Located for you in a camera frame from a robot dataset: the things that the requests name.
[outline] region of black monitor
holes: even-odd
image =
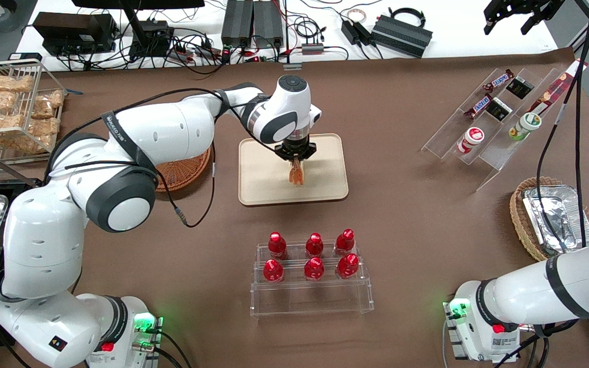
[[[72,0],[81,8],[121,9],[119,0]],[[203,7],[203,0],[126,0],[136,10],[192,9]]]
[[[131,57],[166,56],[170,44],[169,40],[162,38],[157,40],[161,44],[160,46],[154,45],[150,48],[151,28],[155,29],[156,26],[148,24],[147,28],[143,27],[143,24],[135,16],[136,10],[192,9],[204,6],[203,0],[72,0],[72,3],[81,8],[124,10],[124,14],[133,28],[133,44],[129,51]],[[169,27],[165,22],[165,26],[159,28],[162,29],[162,33],[165,33],[165,29]]]

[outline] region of packaged bread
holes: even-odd
[[[0,113],[12,112],[17,102],[17,94],[11,91],[0,91]]]
[[[51,117],[49,119],[31,119],[29,122],[29,133],[40,137],[43,135],[54,135],[58,133],[59,121]]]
[[[51,103],[51,107],[53,107],[54,109],[58,109],[58,107],[63,106],[63,100],[65,100],[63,90],[55,90],[51,94],[46,96],[49,99],[49,103]]]
[[[48,119],[53,117],[54,108],[52,107],[49,97],[42,95],[36,96],[33,102],[33,112],[31,118],[33,119]]]
[[[40,135],[39,137],[35,137],[35,139],[42,142],[42,144],[49,147],[51,145],[51,140],[53,135]],[[26,154],[41,154],[46,153],[43,147],[38,145],[34,140],[32,140],[27,135],[20,135],[18,137],[11,137],[11,138],[0,138],[0,146],[6,149],[14,149],[16,151],[21,151]]]
[[[16,91],[17,93],[27,93],[33,89],[33,77],[25,75],[23,77],[8,77],[0,75],[0,91]]]
[[[15,114],[15,115],[2,115],[0,114],[0,129],[2,128],[14,128],[15,126],[19,126],[19,128],[24,127],[24,115]]]

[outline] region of table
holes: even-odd
[[[238,144],[247,134],[232,117],[222,117],[215,137],[217,192],[201,226],[184,228],[163,196],[135,230],[109,234],[89,224],[77,293],[143,299],[152,312],[165,317],[166,332],[195,367],[440,368],[442,301],[467,280],[498,277],[534,262],[516,237],[508,202],[517,184],[535,175],[550,125],[534,132],[507,168],[477,193],[488,168],[465,166],[453,156],[440,162],[419,149],[495,67],[526,67],[540,75],[572,60],[573,53],[562,49],[530,56],[311,63],[298,73],[324,112],[313,133],[342,138],[350,186],[346,200],[243,207],[237,191]],[[66,100],[63,132],[96,114],[184,85],[224,88],[252,81],[271,93],[282,74],[280,65],[268,63],[232,65],[203,81],[178,69],[58,73],[65,86],[85,92]],[[357,94],[356,86],[370,92]],[[584,203],[589,205],[587,98],[582,109]],[[557,113],[550,112],[547,121]],[[573,121],[571,105],[543,171],[571,185]],[[107,133],[103,124],[89,131]],[[41,175],[42,163],[22,172]],[[189,217],[200,216],[206,208],[210,184],[206,171],[174,194]],[[330,238],[347,227],[355,230],[369,267],[373,312],[260,321],[250,317],[257,243],[272,231],[295,242],[313,231]],[[551,344],[546,368],[589,368],[589,321],[552,337]],[[23,349],[16,350],[40,368]],[[447,354],[451,368],[491,367],[454,361],[451,347]],[[506,366],[525,365],[523,358]],[[0,348],[0,368],[17,366]]]
[[[315,19],[320,27],[327,27],[323,33],[325,37],[324,44],[326,46],[342,46],[349,51],[349,58],[351,60],[362,60],[365,57],[356,46],[351,46],[344,35],[341,33],[341,19],[332,10],[325,9],[311,9],[305,4],[312,7],[333,6],[337,10],[349,8],[353,5],[362,3],[360,0],[342,0],[341,4],[325,5],[318,3],[315,0],[289,0],[287,7],[289,12],[299,12],[308,14]],[[470,0],[469,2],[452,2],[451,0],[410,0],[405,3],[406,7],[412,7],[424,12],[427,22],[425,28],[433,31],[433,39],[428,45],[424,58],[449,58],[456,56],[479,56],[479,55],[502,55],[502,54],[538,54],[540,52],[551,51],[557,48],[554,39],[549,33],[544,21],[535,26],[526,36],[523,36],[519,29],[525,23],[528,15],[512,16],[505,21],[497,24],[492,33],[486,36],[483,33],[485,25],[483,10],[489,0]],[[376,18],[382,14],[388,14],[388,7],[393,10],[404,6],[397,0],[381,0],[374,5],[359,6],[367,14],[367,19],[363,26],[367,30],[372,30]],[[224,11],[221,10],[220,5],[207,0],[206,6],[199,9],[196,18],[193,21],[184,19],[180,23],[174,23],[183,19],[185,14],[192,15],[193,9],[185,11],[182,10],[165,10],[163,14],[157,14],[156,19],[167,20],[171,26],[195,28],[196,30],[206,33],[213,39],[213,46],[221,49],[222,42],[220,39],[220,32],[222,29],[222,21],[224,19]],[[38,12],[79,12],[79,8],[75,7],[70,0],[38,0],[38,3],[31,15],[30,23],[37,16]],[[91,9],[81,9],[80,14],[88,14]],[[121,10],[110,10],[113,18],[117,23],[122,25],[122,30],[126,27],[127,21],[124,16],[121,17]],[[138,13],[138,19],[145,20],[150,14],[151,10],[143,10]],[[409,21],[412,24],[417,24],[417,19],[409,14],[400,14],[397,19]],[[292,23],[295,17],[288,17],[288,21]],[[295,41],[295,33],[290,28],[290,48],[295,47],[295,44],[301,46],[303,40]],[[176,35],[190,34],[187,31],[177,30]],[[122,39],[123,45],[127,47],[131,44],[132,30],[128,29]],[[385,47],[380,47],[384,58],[408,58],[402,53],[390,51]],[[17,52],[40,52],[42,54],[42,62],[47,68],[52,71],[66,71],[67,67],[56,60],[56,58],[49,56],[49,54],[42,48],[42,36],[37,33],[33,27],[28,27],[24,31],[24,35],[19,42]],[[378,53],[373,47],[365,47],[365,52],[370,58],[378,58]],[[92,60],[105,60],[112,54],[96,54]],[[274,52],[271,50],[260,51],[259,55],[273,57]],[[317,56],[302,56],[301,52],[293,52],[290,58],[291,62],[301,61],[321,61],[321,60],[343,60],[346,54],[344,51],[336,49],[333,52],[325,52]],[[163,59],[154,61],[156,66],[162,65]],[[112,67],[120,65],[120,60],[113,60],[107,63],[102,63],[102,67]],[[148,68],[153,67],[149,58],[145,60],[142,65],[140,61],[134,63],[130,68]],[[166,66],[177,66],[168,63]]]

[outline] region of brown tablecloth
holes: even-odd
[[[567,50],[537,56],[306,63],[296,72],[324,112],[315,133],[342,137],[350,194],[332,203],[246,208],[238,201],[238,143],[247,137],[231,117],[217,123],[217,191],[208,218],[182,226],[157,201],[145,224],[113,235],[86,229],[77,293],[135,295],[165,317],[196,368],[223,366],[442,366],[442,301],[467,280],[498,277],[533,263],[517,240],[509,197],[535,175],[550,124],[534,132],[503,172],[475,193],[489,170],[441,163],[419,149],[495,67],[538,75],[573,60]],[[60,73],[83,96],[70,96],[63,128],[101,112],[188,86],[224,88],[252,81],[271,93],[283,67],[223,67],[203,81],[185,69]],[[175,101],[170,96],[161,101]],[[558,108],[546,121],[553,121]],[[543,174],[574,184],[574,109],[565,112]],[[589,207],[589,100],[582,112],[584,203]],[[93,131],[105,133],[99,123]],[[39,170],[25,170],[28,175]],[[210,178],[177,193],[190,219],[201,215]],[[325,238],[353,228],[372,277],[376,309],[365,315],[250,317],[255,246],[272,231],[289,241],[311,232]],[[165,344],[168,351],[173,347]],[[32,366],[40,366],[20,347]],[[488,363],[455,361],[449,366]],[[510,366],[526,365],[522,363]],[[162,366],[168,366],[161,360]],[[0,348],[0,367],[17,367]],[[547,368],[589,368],[589,321],[551,338]]]

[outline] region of red bottle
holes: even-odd
[[[269,254],[274,259],[279,259],[281,261],[285,261],[288,259],[288,248],[287,244],[285,243],[285,239],[277,232],[273,232],[269,236],[269,242],[267,244],[269,248]]]
[[[324,243],[322,242],[322,236],[318,233],[312,233],[308,242],[306,242],[306,256],[308,258],[321,257],[323,250]]]
[[[262,269],[262,275],[268,282],[281,282],[283,281],[283,266],[274,259],[268,259]]]
[[[317,281],[324,275],[324,264],[318,257],[313,257],[304,265],[304,275],[308,281]]]
[[[358,271],[358,256],[350,253],[342,257],[337,263],[336,275],[339,278],[347,279]]]
[[[353,230],[348,228],[337,237],[333,252],[339,257],[346,256],[351,253],[354,244],[356,244],[356,241],[353,240]]]

